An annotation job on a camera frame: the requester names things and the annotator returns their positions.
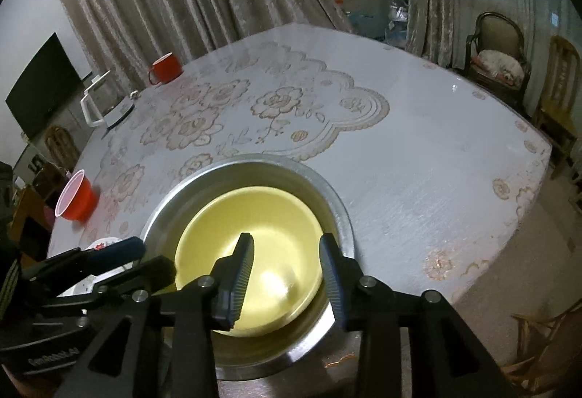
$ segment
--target mug handle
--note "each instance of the mug handle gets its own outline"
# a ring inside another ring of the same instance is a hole
[[[154,67],[150,68],[149,72],[147,72],[147,79],[150,81],[150,85],[157,85],[159,83],[161,83],[161,80],[158,79],[158,81],[152,81],[151,80],[151,74],[154,72]]]

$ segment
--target red mug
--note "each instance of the red mug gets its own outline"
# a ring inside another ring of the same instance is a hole
[[[158,58],[151,66],[148,72],[150,84],[169,83],[178,78],[184,70],[180,62],[173,53],[166,53],[163,57]],[[152,81],[152,73],[157,77],[157,81]]]

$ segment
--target table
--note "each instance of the table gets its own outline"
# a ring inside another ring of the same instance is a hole
[[[58,219],[49,254],[139,235],[179,181],[253,152],[302,161],[331,183],[366,274],[455,302],[524,219],[551,146],[452,72],[352,34],[289,24],[185,65],[175,81],[145,89],[117,128],[96,130],[77,167],[100,190],[97,209],[86,226]],[[289,370],[224,382],[221,393],[314,393],[353,374],[356,352],[357,334],[333,331]]]

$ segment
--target white plate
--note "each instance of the white plate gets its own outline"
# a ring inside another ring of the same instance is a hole
[[[92,243],[90,246],[88,246],[85,250],[103,249],[104,247],[108,247],[111,244],[115,244],[116,242],[119,242],[120,240],[121,239],[118,237],[103,237],[103,238],[96,240],[94,243]],[[113,270],[110,270],[109,272],[102,273],[99,276],[89,275],[84,280],[81,280],[76,285],[73,285],[71,288],[69,288],[68,290],[61,293],[59,296],[72,296],[74,294],[91,293],[93,291],[93,285],[95,285],[99,282],[102,282],[103,280],[105,280],[106,278],[109,278],[110,276],[117,275],[118,273],[121,273],[124,270],[129,270],[131,267],[132,267],[132,263],[129,262],[128,264],[114,268]]]

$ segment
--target yellow bowl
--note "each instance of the yellow bowl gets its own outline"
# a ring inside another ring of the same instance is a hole
[[[216,259],[231,255],[241,232],[250,232],[255,256],[240,319],[229,332],[261,336],[293,321],[321,284],[315,215],[297,197],[267,186],[233,190],[203,207],[176,249],[176,287],[208,275]]]

